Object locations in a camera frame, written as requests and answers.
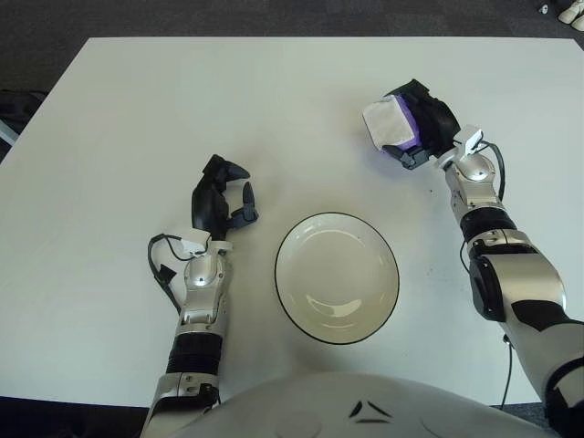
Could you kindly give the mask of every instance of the black cable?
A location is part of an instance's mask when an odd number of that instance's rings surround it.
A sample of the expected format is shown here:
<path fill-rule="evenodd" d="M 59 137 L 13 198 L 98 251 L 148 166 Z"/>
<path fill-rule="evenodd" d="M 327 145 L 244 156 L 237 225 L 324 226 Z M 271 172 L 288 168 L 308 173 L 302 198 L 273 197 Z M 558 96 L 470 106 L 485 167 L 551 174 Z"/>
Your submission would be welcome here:
<path fill-rule="evenodd" d="M 501 153 L 501 150 L 499 149 L 499 147 L 494 143 L 491 143 L 489 141 L 481 141 L 481 144 L 484 144 L 485 146 L 483 148 L 479 149 L 477 152 L 483 151 L 486 148 L 490 148 L 491 151 L 493 151 L 493 153 L 495 154 L 496 164 L 499 167 L 499 178 L 500 178 L 498 197 L 499 197 L 499 201 L 503 202 L 503 196 L 505 195 L 505 185 L 506 185 L 505 160 L 503 160 L 503 154 Z"/>
<path fill-rule="evenodd" d="M 503 392 L 503 400 L 501 401 L 501 406 L 499 406 L 499 410 L 503 410 L 503 406 L 505 406 L 505 400 L 507 398 L 507 392 L 509 391 L 509 382 L 511 381 L 511 370 L 513 369 L 513 346 L 509 341 L 507 335 L 503 336 L 503 341 L 508 344 L 509 346 L 509 372 L 507 373 L 507 383 L 505 385 L 505 392 Z"/>
<path fill-rule="evenodd" d="M 181 305 L 176 300 L 176 297 L 174 296 L 174 294 L 172 292 L 172 289 L 169 285 L 169 282 L 165 281 L 165 279 L 161 276 L 161 271 L 159 271 L 156 268 L 156 265 L 152 261 L 152 248 L 154 247 L 154 244 L 156 244 L 156 243 L 160 242 L 162 239 L 164 239 L 167 241 L 167 243 L 169 244 L 169 247 L 172 250 L 172 245 L 171 245 L 170 240 L 169 240 L 171 238 L 180 240 L 180 237 L 176 237 L 175 235 L 155 235 L 152 239 L 150 239 L 150 242 L 148 243 L 148 265 L 150 266 L 150 270 L 152 271 L 152 274 L 154 275 L 156 282 L 159 284 L 159 286 L 161 287 L 161 289 L 164 292 L 164 294 L 166 295 L 166 297 L 168 297 L 168 299 L 171 300 L 172 305 L 176 309 L 177 313 L 180 315 L 181 314 Z"/>
<path fill-rule="evenodd" d="M 163 235 L 164 236 L 164 240 L 166 240 L 166 243 L 168 244 L 168 246 L 171 248 L 171 253 L 174 256 L 174 258 L 176 258 L 177 260 L 181 260 L 182 262 L 190 262 L 191 260 L 193 260 L 196 255 L 193 255 L 192 257 L 189 258 L 182 258 L 180 256 L 178 256 L 175 252 L 174 252 L 174 248 L 172 247 L 171 244 L 171 239 L 173 240 L 178 240 L 181 241 L 181 237 L 177 236 L 177 235 Z"/>
<path fill-rule="evenodd" d="M 468 267 L 466 266 L 466 263 L 464 262 L 464 259 L 463 259 L 463 249 L 464 249 L 464 244 L 465 243 L 466 242 L 463 240 L 463 244 L 460 245 L 460 251 L 458 252 L 458 256 L 460 257 L 460 263 L 463 264 L 464 270 L 466 271 L 467 274 L 470 274 L 471 271 L 468 270 Z"/>

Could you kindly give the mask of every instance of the white table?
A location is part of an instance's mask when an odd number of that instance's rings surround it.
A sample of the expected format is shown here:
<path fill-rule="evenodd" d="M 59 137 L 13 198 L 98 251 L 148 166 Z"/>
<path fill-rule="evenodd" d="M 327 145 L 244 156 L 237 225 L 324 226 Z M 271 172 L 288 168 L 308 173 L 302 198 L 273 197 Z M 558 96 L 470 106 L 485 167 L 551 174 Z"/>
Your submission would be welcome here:
<path fill-rule="evenodd" d="M 229 236 L 225 398 L 292 373 L 351 370 L 499 402 L 506 345 L 473 307 L 443 174 L 380 155 L 360 116 L 411 78 L 499 144 L 508 211 L 562 275 L 568 313 L 584 318 L 584 69 L 573 41 L 91 39 L 0 166 L 0 395 L 150 404 L 177 317 L 146 245 L 190 225 L 192 189 L 219 153 L 251 172 L 261 215 Z M 228 191 L 234 208 L 239 193 Z M 282 238 L 324 211 L 375 226 L 401 273 L 390 320 L 354 345 L 303 335 L 276 297 Z M 534 402 L 517 364 L 508 402 Z"/>

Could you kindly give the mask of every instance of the white plate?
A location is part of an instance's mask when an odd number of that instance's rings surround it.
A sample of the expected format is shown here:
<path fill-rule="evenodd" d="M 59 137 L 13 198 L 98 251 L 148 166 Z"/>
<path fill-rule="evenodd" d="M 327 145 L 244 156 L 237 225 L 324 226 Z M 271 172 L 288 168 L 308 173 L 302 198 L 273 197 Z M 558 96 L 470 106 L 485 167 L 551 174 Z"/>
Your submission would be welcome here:
<path fill-rule="evenodd" d="M 390 247 L 348 214 L 310 216 L 284 238 L 276 289 L 287 315 L 312 338 L 350 344 L 388 319 L 400 278 Z"/>

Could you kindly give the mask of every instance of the black logo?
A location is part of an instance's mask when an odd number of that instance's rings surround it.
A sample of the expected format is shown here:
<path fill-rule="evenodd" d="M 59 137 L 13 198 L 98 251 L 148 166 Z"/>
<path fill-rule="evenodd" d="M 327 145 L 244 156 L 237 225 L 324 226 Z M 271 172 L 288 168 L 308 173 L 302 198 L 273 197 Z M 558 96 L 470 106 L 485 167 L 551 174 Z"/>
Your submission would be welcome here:
<path fill-rule="evenodd" d="M 358 401 L 353 410 L 351 411 L 351 413 L 349 414 L 349 418 L 357 417 L 354 419 L 354 422 L 356 423 L 391 424 L 390 419 L 393 418 L 393 415 L 385 412 L 382 408 L 374 405 L 370 401 L 366 401 L 366 403 L 367 404 L 364 404 L 362 401 Z"/>

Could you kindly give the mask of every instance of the white shoe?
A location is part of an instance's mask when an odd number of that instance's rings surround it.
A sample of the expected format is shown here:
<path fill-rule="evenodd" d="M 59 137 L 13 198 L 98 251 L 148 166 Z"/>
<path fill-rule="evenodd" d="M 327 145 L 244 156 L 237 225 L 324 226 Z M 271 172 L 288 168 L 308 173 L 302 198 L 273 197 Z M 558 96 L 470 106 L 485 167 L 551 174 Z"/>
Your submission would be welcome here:
<path fill-rule="evenodd" d="M 579 30 L 580 32 L 584 32 L 584 16 L 574 20 L 572 22 L 572 27 L 574 27 L 576 30 Z"/>
<path fill-rule="evenodd" d="M 582 13 L 584 13 L 584 0 L 576 0 L 568 9 L 558 16 L 558 20 L 569 25 Z"/>

